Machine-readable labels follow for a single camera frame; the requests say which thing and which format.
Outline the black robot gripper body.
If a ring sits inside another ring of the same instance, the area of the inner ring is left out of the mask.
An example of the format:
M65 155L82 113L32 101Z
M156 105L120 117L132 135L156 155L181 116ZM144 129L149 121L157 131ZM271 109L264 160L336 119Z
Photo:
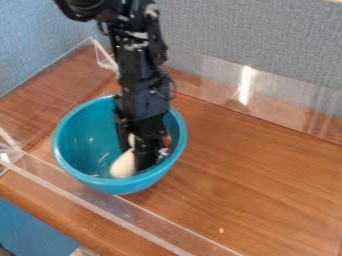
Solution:
M163 129L169 111L171 79L118 80L121 92L113 96L113 120L122 129Z

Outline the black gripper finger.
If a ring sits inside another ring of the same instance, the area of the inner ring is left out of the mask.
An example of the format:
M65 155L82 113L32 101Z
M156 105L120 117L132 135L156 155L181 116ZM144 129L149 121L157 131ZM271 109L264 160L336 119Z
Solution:
M125 152L130 148L128 141L128 135L130 133L129 122L118 114L114 115L114 125L120 149Z
M149 168L156 163L159 150L165 148L168 131L163 119L164 115L160 114L132 123L133 156L137 171Z

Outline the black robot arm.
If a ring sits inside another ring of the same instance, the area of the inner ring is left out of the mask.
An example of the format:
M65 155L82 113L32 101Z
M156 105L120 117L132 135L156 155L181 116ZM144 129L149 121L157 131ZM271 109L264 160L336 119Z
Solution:
M113 96L114 124L120 147L133 153L137 170L157 161L167 129L163 118L169 111L172 80L160 68L167 61L153 0L53 0L73 21L93 20L109 38L117 82Z

